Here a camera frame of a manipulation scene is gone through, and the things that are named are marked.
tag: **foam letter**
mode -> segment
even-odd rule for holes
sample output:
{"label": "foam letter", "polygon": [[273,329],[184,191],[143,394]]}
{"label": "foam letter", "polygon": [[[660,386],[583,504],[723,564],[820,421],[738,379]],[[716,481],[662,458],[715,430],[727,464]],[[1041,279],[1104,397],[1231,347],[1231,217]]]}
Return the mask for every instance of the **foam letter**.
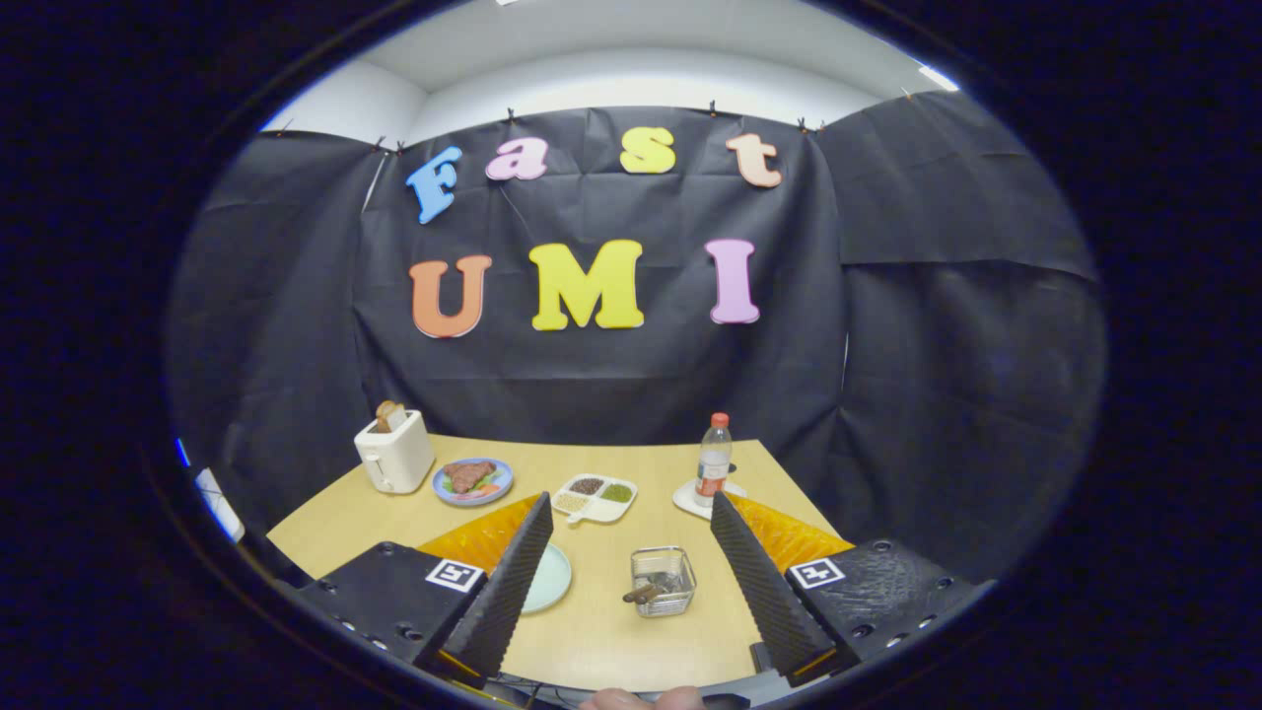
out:
{"label": "foam letter", "polygon": [[539,265],[539,314],[530,324],[535,329],[565,329],[569,322],[560,311],[565,299],[578,327],[587,320],[601,299],[596,324],[602,328],[635,328],[644,324],[644,313],[635,304],[635,262],[644,253],[639,241],[615,238],[596,253],[592,270],[574,260],[564,243],[541,243],[530,250],[530,260]]}
{"label": "foam letter", "polygon": [[622,134],[622,169],[628,173],[664,173],[675,166],[675,151],[668,145],[675,136],[664,127],[634,127]]}
{"label": "foam letter", "polygon": [[456,195],[443,192],[443,188],[456,187],[456,168],[451,163],[459,159],[461,149],[452,145],[408,178],[406,184],[416,190],[416,201],[420,202],[420,223],[428,223],[456,201]]}
{"label": "foam letter", "polygon": [[758,306],[750,301],[750,253],[753,245],[743,238],[716,238],[705,242],[714,256],[718,303],[711,310],[716,323],[752,323]]}
{"label": "foam letter", "polygon": [[411,320],[429,337],[459,337],[477,327],[482,319],[482,274],[491,267],[486,255],[466,256],[456,261],[464,274],[464,301],[461,311],[444,315],[438,309],[438,284],[447,272],[447,261],[422,261],[408,269],[411,276]]}
{"label": "foam letter", "polygon": [[535,179],[548,172],[548,166],[544,165],[548,141],[541,137],[510,140],[495,151],[500,156],[486,164],[486,177],[491,179]]}
{"label": "foam letter", "polygon": [[767,158],[776,154],[775,145],[762,143],[756,132],[747,132],[728,140],[727,146],[736,150],[736,166],[746,182],[758,187],[780,184],[780,170],[767,169]]}

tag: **bottle label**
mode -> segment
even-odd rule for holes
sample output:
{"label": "bottle label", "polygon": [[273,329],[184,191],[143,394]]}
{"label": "bottle label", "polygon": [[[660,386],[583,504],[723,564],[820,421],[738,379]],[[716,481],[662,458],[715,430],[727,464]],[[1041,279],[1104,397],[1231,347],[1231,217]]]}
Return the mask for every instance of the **bottle label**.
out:
{"label": "bottle label", "polygon": [[697,494],[711,498],[723,491],[727,469],[727,464],[697,464]]}

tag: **divided tray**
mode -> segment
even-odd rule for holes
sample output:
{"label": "divided tray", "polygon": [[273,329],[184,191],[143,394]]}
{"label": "divided tray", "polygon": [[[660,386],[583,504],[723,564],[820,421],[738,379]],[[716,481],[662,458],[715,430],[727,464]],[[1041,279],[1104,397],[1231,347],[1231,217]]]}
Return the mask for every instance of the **divided tray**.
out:
{"label": "divided tray", "polygon": [[[592,493],[581,493],[574,491],[573,487],[579,484],[579,482],[597,482],[594,484],[586,484],[586,489],[592,489]],[[610,489],[615,486],[626,487],[631,491],[631,498],[626,502],[610,501],[602,498]],[[598,477],[594,474],[581,474],[568,482],[565,486],[551,496],[551,506],[560,513],[569,516],[565,522],[574,525],[579,521],[588,520],[599,523],[612,523],[622,517],[627,512],[627,508],[635,502],[636,496],[640,489],[631,482],[615,479],[610,477]]]}

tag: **black fabric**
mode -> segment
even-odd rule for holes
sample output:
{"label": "black fabric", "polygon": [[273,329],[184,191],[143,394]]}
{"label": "black fabric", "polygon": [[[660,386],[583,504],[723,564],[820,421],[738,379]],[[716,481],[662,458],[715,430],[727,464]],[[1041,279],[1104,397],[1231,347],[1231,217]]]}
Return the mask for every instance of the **black fabric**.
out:
{"label": "black fabric", "polygon": [[255,542],[358,464],[347,267],[381,163],[361,143],[252,141],[207,198],[172,291],[167,381],[196,468]]}
{"label": "black fabric", "polygon": [[[639,125],[674,134],[669,173],[620,165]],[[737,172],[724,141],[743,132],[776,146],[779,187]],[[549,143],[546,174],[490,180],[495,149],[522,136]],[[419,224],[405,180],[449,145],[463,151],[456,201]],[[252,207],[225,209],[222,195]],[[644,325],[535,330],[530,248],[565,243],[587,269],[612,238],[644,245]],[[712,238],[756,246],[757,322],[711,320]],[[351,140],[260,136],[192,241],[173,400],[186,441],[264,531],[357,463],[351,439],[385,399],[422,410],[433,433],[558,444],[694,443],[726,411],[844,536],[895,536],[986,579],[1054,513],[1103,380],[1073,214],[1020,141],[958,93],[808,134],[674,108],[559,111],[384,161]],[[493,259],[480,323],[427,337],[408,269],[448,262],[451,314],[454,262],[472,253]],[[256,269],[269,275],[246,277]]]}

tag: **pink letter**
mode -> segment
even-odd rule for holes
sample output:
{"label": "pink letter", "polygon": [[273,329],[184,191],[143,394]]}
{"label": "pink letter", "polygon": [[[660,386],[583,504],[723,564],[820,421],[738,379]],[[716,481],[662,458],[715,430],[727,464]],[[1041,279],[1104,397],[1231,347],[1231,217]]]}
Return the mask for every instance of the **pink letter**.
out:
{"label": "pink letter", "polygon": [[718,303],[711,310],[716,323],[752,323],[758,306],[750,301],[750,253],[753,245],[743,238],[716,238],[705,242],[714,256]]}
{"label": "pink letter", "polygon": [[486,177],[491,179],[535,179],[548,170],[544,165],[548,141],[541,137],[510,140],[495,151],[500,156],[486,164]]}

